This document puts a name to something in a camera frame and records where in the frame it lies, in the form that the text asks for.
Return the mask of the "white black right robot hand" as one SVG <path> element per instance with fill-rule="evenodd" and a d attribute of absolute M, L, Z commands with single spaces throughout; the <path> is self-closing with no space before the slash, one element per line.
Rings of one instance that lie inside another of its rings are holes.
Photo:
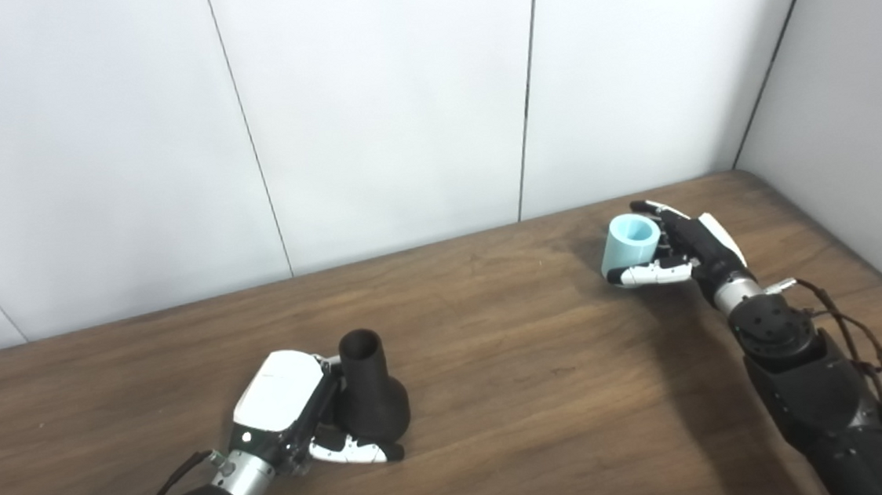
<path fill-rule="evenodd" d="M 712 214 L 689 217 L 663 202 L 632 201 L 623 220 L 643 220 L 638 239 L 609 227 L 602 275 L 617 287 L 696 282 L 709 305 L 718 309 L 718 291 L 736 278 L 752 278 L 737 242 Z"/>

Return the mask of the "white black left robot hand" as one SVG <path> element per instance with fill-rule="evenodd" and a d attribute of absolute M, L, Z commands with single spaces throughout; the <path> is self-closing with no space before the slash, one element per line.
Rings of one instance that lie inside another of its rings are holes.
<path fill-rule="evenodd" d="M 248 453 L 279 475 L 303 475 L 311 462 L 400 462 L 403 445 L 374 442 L 342 426 L 341 359 L 281 350 L 267 355 L 232 412 L 228 452 Z"/>

